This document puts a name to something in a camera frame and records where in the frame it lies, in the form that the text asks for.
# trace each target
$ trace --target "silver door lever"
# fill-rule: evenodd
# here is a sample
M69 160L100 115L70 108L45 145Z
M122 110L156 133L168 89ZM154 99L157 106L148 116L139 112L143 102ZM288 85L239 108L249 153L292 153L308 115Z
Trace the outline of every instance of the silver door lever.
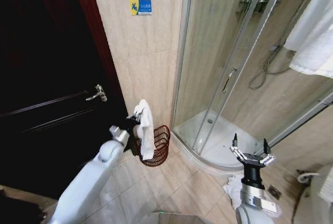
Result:
M103 87L100 86L100 85L96 85L95 86L96 90L97 90L97 93L95 95L93 95L92 97L89 97L89 98L86 98L85 100L86 101L90 101L98 96L100 96L100 98L102 99L103 102L106 102L108 100L104 90L103 90Z

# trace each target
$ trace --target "tile floor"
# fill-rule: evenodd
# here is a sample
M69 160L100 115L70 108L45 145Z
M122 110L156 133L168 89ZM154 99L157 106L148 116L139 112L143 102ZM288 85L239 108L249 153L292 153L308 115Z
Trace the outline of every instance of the tile floor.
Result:
M290 223L294 195L278 166L264 170L262 177L283 193L277 203L283 216L276 224ZM88 211L83 224L139 223L157 210L204 217L212 223L236 224L235 211L222 189L227 178L212 176L186 161L171 142L167 160L158 167L143 165L130 151L124 153L112 175Z

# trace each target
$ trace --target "toilet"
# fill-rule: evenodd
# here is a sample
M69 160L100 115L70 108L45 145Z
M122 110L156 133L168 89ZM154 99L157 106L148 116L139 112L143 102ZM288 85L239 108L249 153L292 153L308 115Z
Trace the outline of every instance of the toilet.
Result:
M325 201L318 194L332 165L318 170L320 176L314 176L311 186L307 187L300 198L294 218L295 224L332 224L333 203Z

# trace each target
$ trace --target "glass shower enclosure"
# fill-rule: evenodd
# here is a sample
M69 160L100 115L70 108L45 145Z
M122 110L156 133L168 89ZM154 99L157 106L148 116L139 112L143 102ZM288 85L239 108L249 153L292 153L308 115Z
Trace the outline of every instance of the glass shower enclosure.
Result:
M333 80L289 69L283 48L308 2L183 1L172 132L201 161L238 170L235 133L260 154L332 101Z

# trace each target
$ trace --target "white cloth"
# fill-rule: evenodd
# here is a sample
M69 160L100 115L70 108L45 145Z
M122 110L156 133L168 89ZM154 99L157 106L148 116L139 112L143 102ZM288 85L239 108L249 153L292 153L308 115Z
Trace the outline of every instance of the white cloth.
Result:
M154 126L152 113L145 99L142 99L134 108L134 113L141 112L140 125L136 126L136 134L141 139L141 155L143 160L152 159L154 156Z
M333 0L311 0L284 47L296 51L295 71L333 78Z
M236 174L228 177L228 183L223 186L224 191L229 195L233 209L236 210L241 204L240 190L242 188L241 179L244 177L243 174ZM265 191L266 200L272 201L270 196ZM282 210L279 205L276 204L276 213L265 211L270 217L278 218L282 214Z

